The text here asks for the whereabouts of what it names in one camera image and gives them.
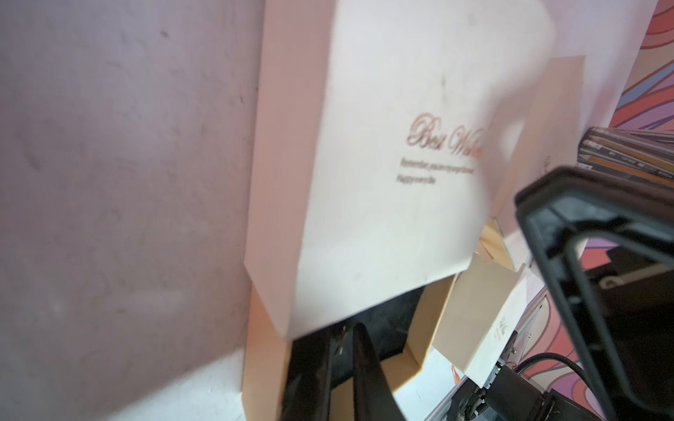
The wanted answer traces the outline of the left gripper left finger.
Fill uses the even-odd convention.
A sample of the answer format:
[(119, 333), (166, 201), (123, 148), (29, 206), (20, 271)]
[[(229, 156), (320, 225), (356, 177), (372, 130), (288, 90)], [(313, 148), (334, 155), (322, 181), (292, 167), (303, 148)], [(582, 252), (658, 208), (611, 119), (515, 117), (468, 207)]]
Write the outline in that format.
[(346, 333), (346, 325), (330, 326), (293, 343), (281, 420), (329, 419), (333, 358)]

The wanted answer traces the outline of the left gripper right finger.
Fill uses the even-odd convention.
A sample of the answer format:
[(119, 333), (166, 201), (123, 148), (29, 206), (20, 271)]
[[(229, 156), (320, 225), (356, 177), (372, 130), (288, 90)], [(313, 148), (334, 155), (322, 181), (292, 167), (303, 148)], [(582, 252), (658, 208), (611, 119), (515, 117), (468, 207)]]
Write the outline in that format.
[(353, 329), (352, 356), (355, 421), (405, 421), (363, 323)]

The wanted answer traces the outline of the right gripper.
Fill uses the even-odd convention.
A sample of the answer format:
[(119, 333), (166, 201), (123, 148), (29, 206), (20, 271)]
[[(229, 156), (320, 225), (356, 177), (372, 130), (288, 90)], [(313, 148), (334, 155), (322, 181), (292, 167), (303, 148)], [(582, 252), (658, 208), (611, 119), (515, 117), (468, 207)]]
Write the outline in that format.
[(673, 194), (558, 168), (516, 218), (609, 420), (673, 418)]

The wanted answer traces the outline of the cream drawer jewelry box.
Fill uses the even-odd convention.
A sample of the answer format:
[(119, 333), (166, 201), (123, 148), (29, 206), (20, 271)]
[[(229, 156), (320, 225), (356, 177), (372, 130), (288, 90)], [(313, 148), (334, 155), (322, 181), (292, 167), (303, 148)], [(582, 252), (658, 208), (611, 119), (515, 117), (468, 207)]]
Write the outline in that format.
[(268, 1), (242, 401), (279, 420), (293, 343), (470, 265), (555, 42), (541, 1)]

